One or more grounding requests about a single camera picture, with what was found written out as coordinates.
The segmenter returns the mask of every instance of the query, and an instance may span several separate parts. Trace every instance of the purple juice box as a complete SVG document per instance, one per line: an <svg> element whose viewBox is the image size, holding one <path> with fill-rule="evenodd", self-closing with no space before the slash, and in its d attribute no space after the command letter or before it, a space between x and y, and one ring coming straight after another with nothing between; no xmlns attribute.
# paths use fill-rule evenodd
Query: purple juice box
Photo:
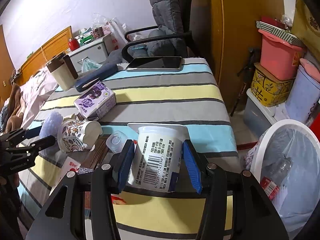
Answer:
<svg viewBox="0 0 320 240"><path fill-rule="evenodd" d="M86 120L96 121L116 105L116 94L99 81L73 103Z"/></svg>

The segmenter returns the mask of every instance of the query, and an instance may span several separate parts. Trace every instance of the light blue container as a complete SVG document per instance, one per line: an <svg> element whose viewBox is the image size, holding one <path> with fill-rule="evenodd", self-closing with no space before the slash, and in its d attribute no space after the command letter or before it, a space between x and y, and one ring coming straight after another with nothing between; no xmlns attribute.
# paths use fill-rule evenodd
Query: light blue container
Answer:
<svg viewBox="0 0 320 240"><path fill-rule="evenodd" d="M310 77L300 65L296 80L285 102L288 115L291 119L306 123L319 97L320 83Z"/></svg>

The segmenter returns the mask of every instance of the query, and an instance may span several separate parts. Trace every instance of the striped tablecloth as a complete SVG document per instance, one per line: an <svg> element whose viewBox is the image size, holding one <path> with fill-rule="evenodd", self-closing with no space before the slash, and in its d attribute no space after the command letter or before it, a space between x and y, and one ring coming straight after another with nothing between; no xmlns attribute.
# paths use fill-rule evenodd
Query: striped tablecloth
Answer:
<svg viewBox="0 0 320 240"><path fill-rule="evenodd" d="M240 172L236 144L227 110L212 72L204 59L183 60L179 72L119 71L104 83L116 93L117 105L100 123L104 134L120 130L128 138L138 135L129 122L183 124L197 152L225 170ZM51 111L63 116L78 113L75 88L61 88L50 96L29 128L40 126ZM29 145L31 140L24 141ZM18 188L21 219L29 227L47 200L67 156L83 161L87 152L63 153L55 145L40 152L36 165L22 171ZM184 163L176 192L160 193L126 187L127 205L114 205L120 235L132 239L195 239L204 208L204 196L193 190ZM232 227L232 196L228 196L225 235Z"/></svg>

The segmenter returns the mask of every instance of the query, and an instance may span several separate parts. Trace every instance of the red package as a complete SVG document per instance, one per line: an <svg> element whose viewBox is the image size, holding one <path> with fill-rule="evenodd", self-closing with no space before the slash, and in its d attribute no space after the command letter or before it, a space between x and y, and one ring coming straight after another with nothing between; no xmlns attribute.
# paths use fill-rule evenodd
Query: red package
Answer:
<svg viewBox="0 0 320 240"><path fill-rule="evenodd" d="M278 22L270 17L267 17L267 16L261 16L261 21L264 22L264 23L267 23L267 24L271 24L273 26L276 26L280 29L283 29L285 30L285 25L281 22Z"/></svg>
<svg viewBox="0 0 320 240"><path fill-rule="evenodd" d="M263 188L270 200L273 200L279 191L279 187L266 177L263 177L262 181L260 182L260 186Z"/></svg>

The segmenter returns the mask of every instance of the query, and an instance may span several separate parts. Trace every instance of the yellow patterned box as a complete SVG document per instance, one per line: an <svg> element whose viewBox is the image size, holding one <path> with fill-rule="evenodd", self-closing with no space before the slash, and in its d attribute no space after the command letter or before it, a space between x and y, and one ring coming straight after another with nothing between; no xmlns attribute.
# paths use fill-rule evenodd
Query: yellow patterned box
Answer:
<svg viewBox="0 0 320 240"><path fill-rule="evenodd" d="M252 94L263 106L271 107L283 103L289 96L294 78L286 81L278 80L259 63L255 64L251 83Z"/></svg>

